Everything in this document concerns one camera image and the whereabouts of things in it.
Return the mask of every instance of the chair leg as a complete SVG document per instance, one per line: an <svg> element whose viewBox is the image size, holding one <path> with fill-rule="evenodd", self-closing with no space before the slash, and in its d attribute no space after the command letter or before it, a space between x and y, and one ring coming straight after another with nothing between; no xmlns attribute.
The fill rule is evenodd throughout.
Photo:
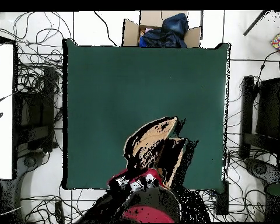
<svg viewBox="0 0 280 224"><path fill-rule="evenodd" d="M248 27L248 29L244 32L244 36L246 36L251 29L256 25L256 23L265 15L265 13L267 12L267 10L263 10L261 11L261 13L257 16L257 18L255 19L255 21L250 25L250 27Z"/></svg>

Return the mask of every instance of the white surface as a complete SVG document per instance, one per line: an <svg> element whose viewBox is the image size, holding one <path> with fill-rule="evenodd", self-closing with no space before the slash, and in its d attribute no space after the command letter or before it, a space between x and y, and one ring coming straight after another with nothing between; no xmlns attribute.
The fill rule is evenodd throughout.
<svg viewBox="0 0 280 224"><path fill-rule="evenodd" d="M13 47L0 47L0 98L12 94ZM0 179L12 178L12 96L0 102Z"/></svg>

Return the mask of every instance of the black cable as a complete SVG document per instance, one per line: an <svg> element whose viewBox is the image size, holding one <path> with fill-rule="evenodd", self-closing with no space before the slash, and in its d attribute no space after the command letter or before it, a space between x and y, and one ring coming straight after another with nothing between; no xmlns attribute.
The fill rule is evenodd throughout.
<svg viewBox="0 0 280 224"><path fill-rule="evenodd" d="M100 18L101 21L106 25L107 34L108 34L108 39L109 39L115 46L117 46L117 44L115 44L115 42L114 42L114 41L110 38L110 36L109 36L109 28L108 28L107 23L96 13L96 11L94 11L94 14L96 14L96 16L97 16L98 18Z"/></svg>

